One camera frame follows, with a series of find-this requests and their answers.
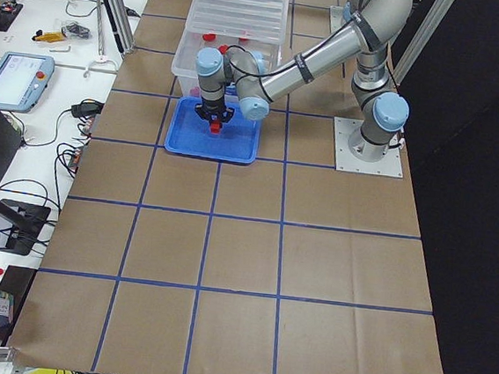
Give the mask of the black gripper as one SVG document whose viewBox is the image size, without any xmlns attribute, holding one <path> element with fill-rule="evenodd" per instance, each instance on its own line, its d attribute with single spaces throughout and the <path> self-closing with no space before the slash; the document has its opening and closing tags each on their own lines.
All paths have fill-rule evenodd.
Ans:
<svg viewBox="0 0 499 374">
<path fill-rule="evenodd" d="M 235 113 L 234 108 L 228 107 L 224 99 L 202 99 L 202 103 L 196 104 L 194 109 L 201 119 L 209 122 L 210 128 L 214 128 L 214 122 L 216 122 L 217 132 L 222 130 L 223 123 L 230 121 Z"/>
</svg>

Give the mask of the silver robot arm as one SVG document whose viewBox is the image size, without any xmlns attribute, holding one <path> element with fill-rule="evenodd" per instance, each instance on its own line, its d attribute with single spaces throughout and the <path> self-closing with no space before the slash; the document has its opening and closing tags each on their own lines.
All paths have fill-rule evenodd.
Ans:
<svg viewBox="0 0 499 374">
<path fill-rule="evenodd" d="M 195 67 L 202 102 L 195 106 L 195 112 L 220 129 L 233 116 L 224 99 L 224 89 L 233 84 L 244 118 L 263 120 L 272 102 L 355 58 L 351 87 L 364 119 L 349 137 L 349 149 L 362 161 L 380 161 L 408 118 L 409 106 L 392 90 L 386 61 L 389 41 L 406 24 L 412 2 L 348 0 L 341 28 L 269 73 L 260 70 L 254 53 L 238 45 L 224 52 L 217 48 L 199 50 Z"/>
</svg>

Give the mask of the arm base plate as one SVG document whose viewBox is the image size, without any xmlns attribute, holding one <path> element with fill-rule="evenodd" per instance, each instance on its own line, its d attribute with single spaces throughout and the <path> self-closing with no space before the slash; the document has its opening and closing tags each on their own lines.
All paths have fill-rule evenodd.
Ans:
<svg viewBox="0 0 499 374">
<path fill-rule="evenodd" d="M 362 136 L 363 120 L 334 117 L 335 169 L 340 172 L 401 179 L 400 147 L 394 136 L 386 145 L 373 145 Z"/>
<path fill-rule="evenodd" d="M 329 20 L 330 20 L 330 33 L 334 33 L 336 30 L 344 26 L 348 21 L 350 21 L 351 13 L 350 6 L 346 4 L 345 6 L 330 6 L 329 7 Z"/>
</svg>

